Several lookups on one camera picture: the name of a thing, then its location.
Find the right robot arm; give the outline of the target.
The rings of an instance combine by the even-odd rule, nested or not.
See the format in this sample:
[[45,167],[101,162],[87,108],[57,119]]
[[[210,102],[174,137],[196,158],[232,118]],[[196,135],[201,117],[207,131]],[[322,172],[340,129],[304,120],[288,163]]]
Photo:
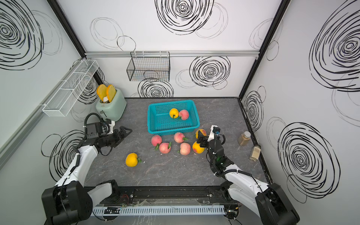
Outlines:
[[224,153],[220,134],[204,136],[199,133],[197,143],[205,148],[209,165],[215,176],[225,179],[225,194],[254,212],[264,225],[296,225],[300,216],[281,186],[256,179],[241,170]]

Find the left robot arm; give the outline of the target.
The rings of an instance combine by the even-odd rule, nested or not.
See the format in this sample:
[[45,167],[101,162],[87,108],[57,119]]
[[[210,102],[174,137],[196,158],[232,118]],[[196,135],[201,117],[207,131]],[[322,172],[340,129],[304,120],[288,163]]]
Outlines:
[[105,181],[91,190],[84,187],[85,178],[94,159],[104,147],[117,147],[132,129],[114,128],[110,120],[85,123],[83,140],[75,147],[76,155],[54,187],[41,197],[47,225],[71,225],[87,220],[95,206],[109,197],[120,196],[115,180]]

